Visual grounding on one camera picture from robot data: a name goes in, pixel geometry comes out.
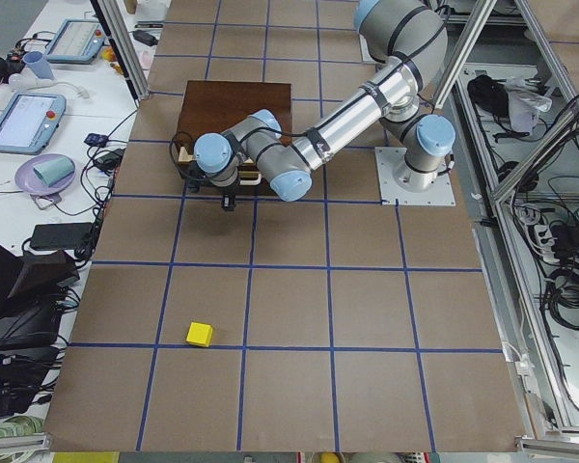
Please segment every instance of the yellow cube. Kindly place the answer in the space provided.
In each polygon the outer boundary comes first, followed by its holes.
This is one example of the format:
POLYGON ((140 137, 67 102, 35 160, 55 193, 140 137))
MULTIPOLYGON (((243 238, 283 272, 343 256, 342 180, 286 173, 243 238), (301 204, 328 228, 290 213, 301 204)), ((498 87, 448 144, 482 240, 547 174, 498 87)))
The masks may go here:
POLYGON ((186 341, 189 344, 199 345, 200 347, 209 347, 213 331, 214 328, 210 325, 192 321, 189 327, 189 333, 186 335, 186 341))

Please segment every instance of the purple plate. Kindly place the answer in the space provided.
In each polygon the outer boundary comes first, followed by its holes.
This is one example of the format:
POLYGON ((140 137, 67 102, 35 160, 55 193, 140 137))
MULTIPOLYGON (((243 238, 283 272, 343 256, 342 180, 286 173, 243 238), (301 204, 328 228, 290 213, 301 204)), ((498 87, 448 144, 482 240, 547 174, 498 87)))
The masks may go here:
POLYGON ((68 159, 74 169, 75 164, 73 161, 63 154, 40 154, 29 161, 24 162, 19 169, 17 169, 17 172, 15 172, 15 184, 19 189, 34 196, 53 195, 54 193, 64 190, 73 182, 75 171, 51 186, 45 185, 41 179, 37 177, 37 174, 35 174, 34 171, 35 166, 61 157, 68 159))

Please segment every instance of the yellow object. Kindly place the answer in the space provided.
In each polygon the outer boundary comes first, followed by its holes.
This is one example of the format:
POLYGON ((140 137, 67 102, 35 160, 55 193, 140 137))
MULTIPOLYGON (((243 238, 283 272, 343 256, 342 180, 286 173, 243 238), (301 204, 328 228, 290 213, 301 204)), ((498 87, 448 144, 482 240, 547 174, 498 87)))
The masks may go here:
POLYGON ((119 75, 124 75, 123 69, 120 67, 118 63, 110 63, 109 66, 117 72, 119 75))
POLYGON ((103 51, 101 51, 100 56, 103 60, 110 62, 117 60, 116 53, 114 52, 114 49, 111 46, 108 46, 103 51))
POLYGON ((118 463, 119 455, 116 451, 59 452, 54 455, 53 463, 118 463))
POLYGON ((186 341, 189 344, 208 347, 210 346, 210 339, 212 338, 213 331, 214 328, 210 325, 192 321, 191 326, 189 327, 189 333, 186 335, 186 341))
POLYGON ((323 453, 319 458, 320 463, 339 463, 339 457, 330 452, 323 453))

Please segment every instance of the black bag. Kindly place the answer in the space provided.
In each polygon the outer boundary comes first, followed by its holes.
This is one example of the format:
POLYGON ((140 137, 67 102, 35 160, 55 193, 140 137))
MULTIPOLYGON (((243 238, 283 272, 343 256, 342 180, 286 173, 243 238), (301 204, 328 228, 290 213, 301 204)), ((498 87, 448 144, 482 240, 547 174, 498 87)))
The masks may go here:
POLYGON ((474 104, 494 116, 509 116, 509 94, 502 84, 486 74, 479 75, 467 84, 467 91, 474 104))

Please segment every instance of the black power adapter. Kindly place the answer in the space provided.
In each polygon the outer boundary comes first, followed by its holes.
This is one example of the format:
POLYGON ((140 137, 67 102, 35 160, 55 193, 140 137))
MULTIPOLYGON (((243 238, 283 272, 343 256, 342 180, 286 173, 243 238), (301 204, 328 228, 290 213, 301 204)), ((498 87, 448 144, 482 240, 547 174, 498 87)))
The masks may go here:
POLYGON ((123 162, 124 148, 108 151, 103 156, 93 160, 93 165, 103 172, 116 169, 123 162))
POLYGON ((133 38, 147 46, 158 44, 158 39, 146 31, 133 31, 133 38))

